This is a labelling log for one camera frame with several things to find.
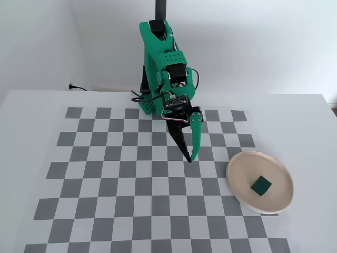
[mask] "black pole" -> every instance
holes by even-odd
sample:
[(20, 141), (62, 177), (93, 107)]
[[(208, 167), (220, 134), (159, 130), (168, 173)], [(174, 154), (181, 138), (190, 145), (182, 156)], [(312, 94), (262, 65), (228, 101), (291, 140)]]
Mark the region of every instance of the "black pole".
[(156, 20), (166, 19), (166, 0), (156, 0)]

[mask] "white wall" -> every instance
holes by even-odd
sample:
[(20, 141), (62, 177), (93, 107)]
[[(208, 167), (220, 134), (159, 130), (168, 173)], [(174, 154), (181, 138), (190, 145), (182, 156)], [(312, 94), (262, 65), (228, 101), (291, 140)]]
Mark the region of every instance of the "white wall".
[[(155, 0), (71, 0), (95, 87), (138, 89), (138, 24)], [(168, 0), (167, 20), (200, 92), (323, 94), (337, 102), (337, 1)]]
[(91, 89), (69, 0), (1, 0), (0, 104), (9, 89)]

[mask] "white table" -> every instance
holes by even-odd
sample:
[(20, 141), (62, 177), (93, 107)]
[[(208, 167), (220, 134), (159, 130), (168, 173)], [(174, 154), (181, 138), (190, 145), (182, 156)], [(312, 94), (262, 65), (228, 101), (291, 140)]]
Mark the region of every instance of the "white table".
[[(131, 93), (11, 91), (0, 108), (0, 252), (13, 252), (34, 178), (63, 105), (131, 106)], [(294, 252), (336, 252), (337, 119), (321, 95), (197, 94), (193, 105), (251, 110), (268, 154), (294, 181), (280, 235)]]

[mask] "cable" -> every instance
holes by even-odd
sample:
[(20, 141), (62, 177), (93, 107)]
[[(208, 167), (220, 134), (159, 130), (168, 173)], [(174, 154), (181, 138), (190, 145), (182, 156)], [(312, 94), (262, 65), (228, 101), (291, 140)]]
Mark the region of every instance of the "cable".
[(196, 81), (196, 86), (195, 86), (195, 90), (196, 90), (196, 89), (198, 88), (198, 86), (199, 86), (199, 73), (198, 73), (198, 71), (195, 70), (195, 69), (191, 69), (191, 70), (195, 71), (195, 72), (196, 72), (196, 75), (197, 75), (197, 77), (198, 77), (198, 80)]

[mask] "green cube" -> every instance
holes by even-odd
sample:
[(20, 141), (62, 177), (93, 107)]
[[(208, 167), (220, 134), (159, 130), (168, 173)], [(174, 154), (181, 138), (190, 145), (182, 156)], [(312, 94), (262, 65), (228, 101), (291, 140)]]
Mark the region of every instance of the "green cube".
[(268, 191), (269, 187), (272, 185), (263, 176), (260, 176), (255, 183), (251, 186), (251, 189), (255, 191), (258, 195), (262, 196)]

